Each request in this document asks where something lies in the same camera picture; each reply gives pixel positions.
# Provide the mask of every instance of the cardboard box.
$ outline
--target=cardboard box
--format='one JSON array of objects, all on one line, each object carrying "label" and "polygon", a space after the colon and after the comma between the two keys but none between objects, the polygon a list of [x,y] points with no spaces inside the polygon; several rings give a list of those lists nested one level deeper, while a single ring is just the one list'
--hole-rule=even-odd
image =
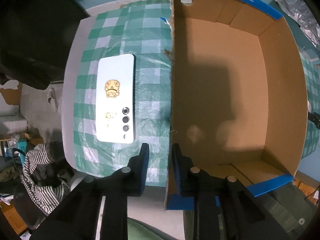
[{"label": "cardboard box", "polygon": [[171,144],[212,176],[236,176],[255,196],[291,181],[308,103],[282,14],[260,0],[173,0],[172,8]]}]

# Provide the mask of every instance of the brown stain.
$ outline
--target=brown stain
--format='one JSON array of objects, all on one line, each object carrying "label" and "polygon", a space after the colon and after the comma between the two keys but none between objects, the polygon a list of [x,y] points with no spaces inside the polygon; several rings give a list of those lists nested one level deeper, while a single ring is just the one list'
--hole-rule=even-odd
[{"label": "brown stain", "polygon": [[20,104],[21,89],[22,83],[19,82],[18,89],[0,88],[0,93],[8,105],[18,106]]}]

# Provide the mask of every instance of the silver plastic packaging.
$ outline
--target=silver plastic packaging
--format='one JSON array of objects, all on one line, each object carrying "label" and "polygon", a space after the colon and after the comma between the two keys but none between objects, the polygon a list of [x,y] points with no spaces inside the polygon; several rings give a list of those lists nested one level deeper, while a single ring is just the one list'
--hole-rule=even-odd
[{"label": "silver plastic packaging", "polygon": [[276,0],[281,9],[295,20],[302,32],[320,50],[320,27],[303,0]]}]

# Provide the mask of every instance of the black and white striped cloth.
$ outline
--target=black and white striped cloth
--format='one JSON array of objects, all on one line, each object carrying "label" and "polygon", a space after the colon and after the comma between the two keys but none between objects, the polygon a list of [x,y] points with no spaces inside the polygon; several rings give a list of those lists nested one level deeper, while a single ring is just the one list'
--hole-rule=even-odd
[{"label": "black and white striped cloth", "polygon": [[47,154],[47,144],[38,144],[33,150],[26,153],[26,160],[20,174],[21,182],[26,187],[30,198],[38,208],[49,215],[59,203],[70,193],[69,186],[61,180],[61,185],[40,187],[32,179],[32,174],[38,164],[49,164],[51,161]]}]

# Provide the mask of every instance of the round hole in box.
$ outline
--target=round hole in box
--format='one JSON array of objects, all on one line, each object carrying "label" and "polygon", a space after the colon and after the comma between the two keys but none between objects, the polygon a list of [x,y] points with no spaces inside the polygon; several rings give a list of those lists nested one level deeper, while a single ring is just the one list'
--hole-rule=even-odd
[{"label": "round hole in box", "polygon": [[192,0],[180,0],[183,5],[189,6],[192,4]]}]

